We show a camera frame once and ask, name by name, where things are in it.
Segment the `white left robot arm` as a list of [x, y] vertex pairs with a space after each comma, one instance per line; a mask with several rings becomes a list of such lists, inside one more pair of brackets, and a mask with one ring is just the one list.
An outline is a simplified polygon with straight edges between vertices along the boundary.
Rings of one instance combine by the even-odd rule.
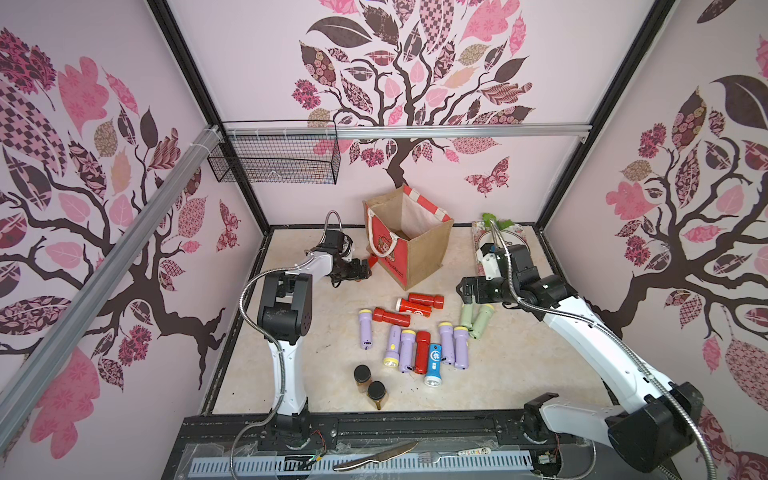
[[320, 241], [292, 267], [262, 272], [249, 280], [239, 299], [244, 321], [269, 342], [275, 397], [265, 426], [306, 437], [309, 401], [301, 374], [302, 344], [313, 317], [314, 287], [333, 287], [370, 277], [366, 260], [355, 258], [352, 238], [341, 226], [326, 227]]

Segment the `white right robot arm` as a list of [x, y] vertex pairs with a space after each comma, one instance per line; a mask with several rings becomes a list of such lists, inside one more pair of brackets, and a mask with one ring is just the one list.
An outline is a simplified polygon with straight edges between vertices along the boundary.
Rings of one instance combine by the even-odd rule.
[[456, 286], [469, 305], [517, 307], [566, 340], [616, 399], [613, 407], [582, 405], [548, 392], [523, 407], [525, 437], [544, 444], [557, 434], [614, 449], [630, 467], [650, 473], [695, 444], [709, 478], [716, 465], [698, 421], [703, 396], [643, 360], [613, 333], [587, 301], [557, 275], [540, 276], [524, 245], [486, 243], [476, 252], [482, 272]]

